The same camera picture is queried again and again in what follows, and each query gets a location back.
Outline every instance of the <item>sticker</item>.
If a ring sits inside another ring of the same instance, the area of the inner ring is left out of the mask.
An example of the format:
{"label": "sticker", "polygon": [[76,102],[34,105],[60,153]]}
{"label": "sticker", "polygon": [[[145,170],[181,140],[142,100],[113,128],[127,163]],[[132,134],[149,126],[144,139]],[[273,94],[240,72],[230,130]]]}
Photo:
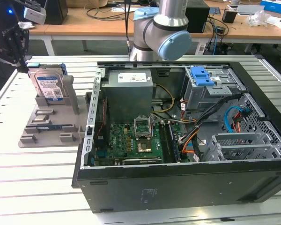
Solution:
{"label": "sticker", "polygon": [[48,127],[38,127],[37,129],[38,129],[38,130],[49,130]]}
{"label": "sticker", "polygon": [[211,79],[212,81],[221,81],[220,78],[218,78],[218,77],[211,77],[210,79]]}
{"label": "sticker", "polygon": [[194,159],[196,162],[199,162],[199,161],[200,161],[199,157],[198,157],[196,154],[193,155],[193,159]]}
{"label": "sticker", "polygon": [[118,75],[119,83],[147,82],[146,73],[121,73]]}
{"label": "sticker", "polygon": [[61,89],[57,86],[58,80],[55,76],[43,76],[37,78],[37,83],[46,99],[52,101],[61,101],[63,95]]}
{"label": "sticker", "polygon": [[201,143],[199,143],[199,145],[207,145],[207,140],[206,139],[202,140]]}
{"label": "sticker", "polygon": [[153,199],[156,197],[157,195],[157,188],[154,189],[143,189],[141,191],[141,195],[140,195],[140,202],[147,204],[151,201],[153,201]]}
{"label": "sticker", "polygon": [[183,111],[186,110],[186,104],[185,103],[181,103],[181,110],[183,110]]}

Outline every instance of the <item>blue box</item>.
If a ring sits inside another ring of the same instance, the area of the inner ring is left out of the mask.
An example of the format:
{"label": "blue box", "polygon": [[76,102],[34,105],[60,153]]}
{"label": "blue box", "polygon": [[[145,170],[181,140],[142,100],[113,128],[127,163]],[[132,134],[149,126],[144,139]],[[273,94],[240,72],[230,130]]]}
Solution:
{"label": "blue box", "polygon": [[260,5],[265,6],[266,11],[281,13],[281,1],[262,0]]}

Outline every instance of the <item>slotted metal worktable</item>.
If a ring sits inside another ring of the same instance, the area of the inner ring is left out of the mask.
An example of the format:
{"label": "slotted metal worktable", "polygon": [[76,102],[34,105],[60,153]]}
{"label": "slotted metal worktable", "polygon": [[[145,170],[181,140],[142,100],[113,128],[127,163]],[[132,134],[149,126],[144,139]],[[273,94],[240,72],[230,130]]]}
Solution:
{"label": "slotted metal worktable", "polygon": [[[68,74],[74,76],[77,95],[84,95],[93,87],[98,61],[126,60],[123,56],[39,56],[30,62],[64,62]],[[187,56],[181,60],[240,62],[281,111],[281,75],[265,60],[254,56]],[[182,221],[181,224],[222,224],[220,218],[235,219],[226,225],[281,225],[281,192],[264,203],[92,214],[81,190],[71,188],[77,147],[18,147],[35,96],[28,76],[16,71],[0,92],[0,225],[96,225],[99,221],[124,225]]]}

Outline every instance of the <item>green circuit board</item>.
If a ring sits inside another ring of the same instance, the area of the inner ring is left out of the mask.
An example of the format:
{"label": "green circuit board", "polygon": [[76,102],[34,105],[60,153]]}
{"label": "green circuit board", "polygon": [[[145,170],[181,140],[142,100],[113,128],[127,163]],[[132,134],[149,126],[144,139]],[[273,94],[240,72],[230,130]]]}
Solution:
{"label": "green circuit board", "polygon": [[[138,128],[137,132],[148,131],[147,126],[144,125],[138,125]],[[172,124],[172,129],[176,138],[181,136],[179,124]],[[151,139],[145,137],[137,139],[133,123],[111,124],[107,152],[104,154],[97,152],[99,165],[113,165],[113,159],[125,158],[157,158],[164,163],[158,123],[152,124],[152,132]]]}
{"label": "green circuit board", "polygon": [[[143,132],[146,130],[146,127],[140,127],[138,132]],[[150,152],[138,152],[138,144],[141,141],[142,140],[137,140],[135,137],[133,124],[113,124],[110,129],[111,147],[108,150],[107,155],[109,158],[163,158],[158,126],[153,126],[153,137],[151,140],[148,140],[151,142]]]}

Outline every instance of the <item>motherboard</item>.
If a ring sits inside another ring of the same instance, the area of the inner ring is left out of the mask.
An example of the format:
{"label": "motherboard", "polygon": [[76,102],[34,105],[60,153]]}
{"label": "motherboard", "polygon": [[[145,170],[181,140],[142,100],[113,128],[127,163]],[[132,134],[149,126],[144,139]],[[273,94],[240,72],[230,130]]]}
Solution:
{"label": "motherboard", "polygon": [[182,133],[178,123],[135,124],[111,124],[109,146],[96,150],[95,165],[142,165],[179,160],[177,141]]}

